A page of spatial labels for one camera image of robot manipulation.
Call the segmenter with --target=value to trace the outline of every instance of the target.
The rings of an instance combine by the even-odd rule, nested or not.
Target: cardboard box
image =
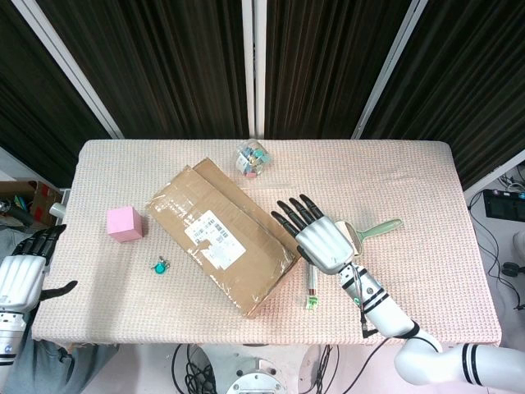
[[[52,226],[57,220],[49,214],[49,209],[54,203],[62,201],[62,195],[40,181],[12,181],[0,182],[0,199],[12,199],[15,195],[24,198],[25,202],[31,204],[30,214],[33,218],[45,224]]]
[[[148,211],[245,316],[296,265],[294,239],[209,159],[186,167]]]

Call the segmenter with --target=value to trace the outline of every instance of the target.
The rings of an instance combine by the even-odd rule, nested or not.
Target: dark curtain
[[[0,145],[68,187],[85,141],[108,138],[11,2],[0,2]]]
[[[265,137],[349,138],[409,0],[269,0]]]
[[[38,0],[126,138],[248,138],[240,0]]]
[[[444,141],[464,188],[525,149],[525,2],[430,1],[362,138]]]

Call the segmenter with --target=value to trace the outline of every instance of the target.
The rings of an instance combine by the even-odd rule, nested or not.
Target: black band
[[[470,384],[473,384],[473,381],[470,380],[470,376],[468,376],[467,349],[468,349],[468,343],[465,343],[463,345],[463,350],[461,352],[461,360],[463,361],[463,373],[465,374],[465,379],[467,379],[467,382],[469,382]]]
[[[364,312],[365,314],[369,314],[370,312],[372,312],[372,311],[374,310],[375,307],[377,307],[381,302],[383,302],[384,300],[386,300],[388,297],[389,297],[389,296],[388,296],[388,293],[385,293],[385,295],[384,295],[383,297],[381,297],[381,298],[379,299],[378,302],[376,302],[376,303],[375,303],[374,305],[372,305],[370,308],[365,309],[363,312]]]
[[[383,292],[385,292],[385,289],[381,288],[379,289],[379,291],[374,294],[372,297],[370,297],[368,300],[364,301],[363,302],[363,307],[366,308],[368,304],[370,304],[371,301],[374,301],[380,294],[382,294]]]
[[[479,380],[479,376],[477,376],[476,350],[477,350],[477,345],[472,345],[472,352],[470,354],[470,361],[472,363],[472,375],[474,375],[474,380],[476,381],[476,384],[478,384],[479,386],[482,386],[482,383]]]
[[[394,338],[409,339],[411,337],[415,337],[416,335],[418,335],[419,334],[419,324],[417,324],[414,321],[412,321],[412,323],[413,323],[413,327],[409,332],[406,332],[405,334],[402,334],[402,335],[397,335]]]
[[[367,273],[367,269],[365,268],[363,271],[360,271],[358,273],[359,277],[361,277],[362,275],[364,275],[365,273]],[[343,285],[343,290],[346,290],[348,289],[350,286],[352,286],[354,284],[354,276],[352,276],[352,279],[350,279],[349,281],[347,281],[344,285]]]

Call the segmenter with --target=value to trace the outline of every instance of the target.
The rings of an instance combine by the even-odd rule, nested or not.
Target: robotic hand
[[[0,392],[24,335],[24,316],[41,300],[62,296],[77,284],[72,281],[62,288],[42,291],[55,245],[65,229],[66,225],[61,225],[35,232],[0,265]]]
[[[395,367],[404,380],[416,385],[466,382],[525,393],[525,353],[475,344],[443,351],[437,339],[409,318],[366,268],[353,261],[354,249],[335,223],[306,195],[300,198],[308,209],[290,199],[300,216],[277,202],[292,222],[275,211],[272,216],[297,240],[298,251],[309,263],[327,275],[339,275],[343,290],[361,310],[364,337],[379,332],[406,340],[395,357]],[[376,329],[368,330],[367,320]]]

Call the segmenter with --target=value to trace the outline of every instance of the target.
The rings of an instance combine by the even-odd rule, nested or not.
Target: pink cube
[[[107,234],[119,242],[142,238],[141,217],[133,207],[107,211]]]

